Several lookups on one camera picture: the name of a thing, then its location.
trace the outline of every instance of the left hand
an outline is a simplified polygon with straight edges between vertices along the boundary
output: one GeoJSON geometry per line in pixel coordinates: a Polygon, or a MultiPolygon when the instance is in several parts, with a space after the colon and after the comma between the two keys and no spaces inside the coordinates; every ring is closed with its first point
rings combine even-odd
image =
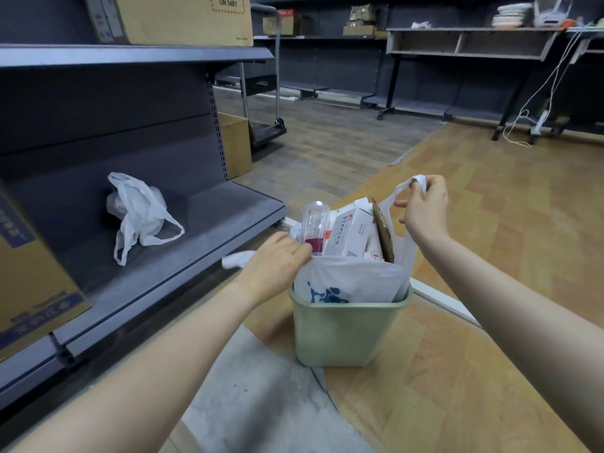
{"type": "Polygon", "coordinates": [[[309,243],[300,244],[286,232],[277,232],[262,244],[234,282],[259,305],[290,287],[311,255],[309,243]]]}

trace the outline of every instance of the stack of plates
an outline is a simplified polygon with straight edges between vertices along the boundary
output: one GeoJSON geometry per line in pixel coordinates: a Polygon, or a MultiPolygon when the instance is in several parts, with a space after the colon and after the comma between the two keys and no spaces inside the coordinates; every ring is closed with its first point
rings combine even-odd
{"type": "Polygon", "coordinates": [[[516,28],[525,24],[527,17],[533,10],[532,3],[514,3],[497,8],[493,16],[492,25],[495,28],[516,28]]]}

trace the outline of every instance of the purple label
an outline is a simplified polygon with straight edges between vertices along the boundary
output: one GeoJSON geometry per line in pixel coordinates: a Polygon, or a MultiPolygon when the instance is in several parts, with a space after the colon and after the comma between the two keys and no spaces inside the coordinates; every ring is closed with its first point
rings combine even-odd
{"type": "Polygon", "coordinates": [[[0,193],[0,233],[11,248],[19,248],[36,239],[2,193],[0,193]]]}
{"type": "Polygon", "coordinates": [[[64,312],[71,310],[82,302],[84,302],[84,296],[79,292],[74,292],[49,304],[46,308],[33,315],[27,315],[26,312],[19,315],[19,322],[11,328],[0,332],[0,350],[17,342],[20,338],[62,315],[64,312]]]}

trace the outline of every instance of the white box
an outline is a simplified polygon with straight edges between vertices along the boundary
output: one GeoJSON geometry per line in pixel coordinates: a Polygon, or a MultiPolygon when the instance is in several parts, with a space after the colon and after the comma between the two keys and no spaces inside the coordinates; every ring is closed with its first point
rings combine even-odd
{"type": "Polygon", "coordinates": [[[360,208],[339,215],[323,256],[363,257],[373,216],[360,208]]]}

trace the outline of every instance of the forearm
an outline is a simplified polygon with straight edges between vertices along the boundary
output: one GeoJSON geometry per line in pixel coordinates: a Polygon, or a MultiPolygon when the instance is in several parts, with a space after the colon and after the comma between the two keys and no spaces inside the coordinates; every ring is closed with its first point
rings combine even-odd
{"type": "Polygon", "coordinates": [[[564,422],[588,447],[604,449],[604,331],[448,237],[420,247],[564,422]]]}
{"type": "Polygon", "coordinates": [[[37,428],[15,452],[156,452],[254,306],[233,282],[37,428]]]}

